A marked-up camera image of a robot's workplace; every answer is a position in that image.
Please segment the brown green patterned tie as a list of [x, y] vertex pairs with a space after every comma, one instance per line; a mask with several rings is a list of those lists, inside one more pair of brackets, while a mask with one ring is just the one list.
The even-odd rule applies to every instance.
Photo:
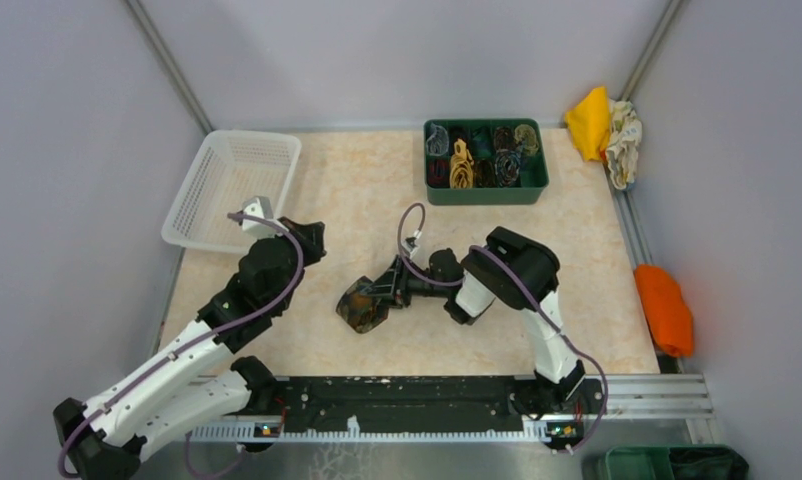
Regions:
[[366, 334], [388, 319], [389, 308], [362, 293], [372, 284], [366, 276], [357, 279], [340, 297], [335, 312], [356, 333]]

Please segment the green compartment tray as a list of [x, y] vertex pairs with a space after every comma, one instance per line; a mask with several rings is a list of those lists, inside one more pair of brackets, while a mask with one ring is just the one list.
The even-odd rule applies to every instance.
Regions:
[[[430, 123], [444, 126], [449, 133], [449, 148], [444, 156], [428, 156], [425, 140]], [[537, 129], [540, 151], [534, 156], [523, 156], [514, 142], [514, 128], [519, 124], [530, 124]], [[544, 153], [541, 130], [538, 122], [530, 118], [455, 118], [430, 119], [423, 125], [424, 183], [428, 201], [437, 206], [468, 205], [531, 205], [536, 203], [549, 186], [549, 172]], [[426, 183], [426, 164], [429, 158], [446, 158], [453, 154], [453, 144], [463, 139], [474, 159], [474, 186], [470, 189], [435, 189]], [[513, 187], [497, 186], [495, 157], [499, 150], [511, 150], [519, 154], [521, 169], [519, 179]]]

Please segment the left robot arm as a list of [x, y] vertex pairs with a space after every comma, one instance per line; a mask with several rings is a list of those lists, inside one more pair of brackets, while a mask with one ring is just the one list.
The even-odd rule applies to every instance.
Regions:
[[203, 385], [195, 378], [237, 354], [289, 308], [306, 267], [326, 254], [325, 226], [230, 214], [244, 231], [271, 229], [237, 272], [165, 349], [102, 393], [68, 398], [53, 418], [66, 479], [128, 479], [158, 450], [229, 414], [277, 414], [277, 380], [256, 357], [237, 359]]

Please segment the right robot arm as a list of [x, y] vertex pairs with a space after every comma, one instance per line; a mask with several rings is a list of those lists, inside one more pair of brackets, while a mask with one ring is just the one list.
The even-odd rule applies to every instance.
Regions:
[[565, 412], [579, 398], [586, 377], [583, 361], [564, 335], [557, 277], [560, 262], [545, 245], [497, 227], [482, 246], [459, 259], [449, 249], [433, 252], [426, 268], [411, 256], [416, 237], [401, 243], [377, 279], [358, 279], [340, 298], [337, 314], [364, 334], [383, 323], [392, 309], [410, 306], [413, 297], [442, 298], [447, 314], [471, 325], [495, 302], [522, 314], [534, 355], [535, 385], [514, 398], [528, 413]]

